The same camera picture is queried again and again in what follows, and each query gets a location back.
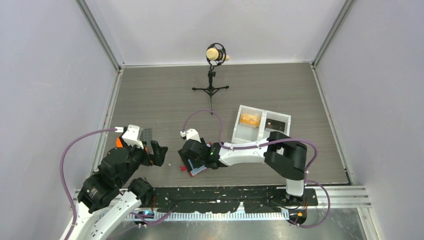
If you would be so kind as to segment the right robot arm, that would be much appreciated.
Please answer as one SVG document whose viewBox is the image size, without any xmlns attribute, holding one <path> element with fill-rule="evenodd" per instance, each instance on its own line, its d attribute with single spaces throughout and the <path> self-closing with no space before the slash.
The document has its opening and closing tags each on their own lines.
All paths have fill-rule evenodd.
<svg viewBox="0 0 424 240">
<path fill-rule="evenodd" d="M 215 142 L 207 145 L 196 130 L 182 133 L 185 140 L 178 154 L 187 171 L 229 167 L 237 164 L 266 164 L 286 180 L 285 198 L 299 205 L 306 197 L 305 171 L 308 148 L 300 141 L 273 131 L 267 138 L 247 143 Z"/>
</svg>

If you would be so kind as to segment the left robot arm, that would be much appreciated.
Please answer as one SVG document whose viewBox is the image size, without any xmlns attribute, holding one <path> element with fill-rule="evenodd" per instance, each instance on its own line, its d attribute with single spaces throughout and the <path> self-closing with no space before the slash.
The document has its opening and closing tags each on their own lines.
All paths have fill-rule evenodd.
<svg viewBox="0 0 424 240">
<path fill-rule="evenodd" d="M 154 188 L 139 177 L 140 166 L 162 166 L 169 150 L 152 140 L 152 153 L 144 147 L 123 144 L 108 151 L 98 171 L 87 178 L 74 204 L 72 220 L 63 240 L 105 240 L 138 207 L 152 207 Z"/>
</svg>

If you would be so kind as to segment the orange credit card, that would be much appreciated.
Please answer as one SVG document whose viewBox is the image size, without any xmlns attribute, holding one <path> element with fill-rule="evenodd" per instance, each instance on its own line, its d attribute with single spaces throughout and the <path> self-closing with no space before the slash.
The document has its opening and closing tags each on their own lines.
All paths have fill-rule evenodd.
<svg viewBox="0 0 424 240">
<path fill-rule="evenodd" d="M 239 118 L 239 124 L 241 126 L 249 128 L 258 128 L 260 126 L 261 116 L 254 114 L 242 113 Z"/>
</svg>

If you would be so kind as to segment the red card holder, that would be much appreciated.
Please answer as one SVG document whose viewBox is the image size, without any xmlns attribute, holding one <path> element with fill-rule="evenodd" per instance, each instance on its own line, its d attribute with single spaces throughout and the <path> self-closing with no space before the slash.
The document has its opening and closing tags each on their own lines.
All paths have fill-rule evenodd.
<svg viewBox="0 0 424 240">
<path fill-rule="evenodd" d="M 188 140 L 178 150 L 178 154 L 191 177 L 207 169 L 206 160 L 210 156 L 211 147 L 204 142 Z"/>
</svg>

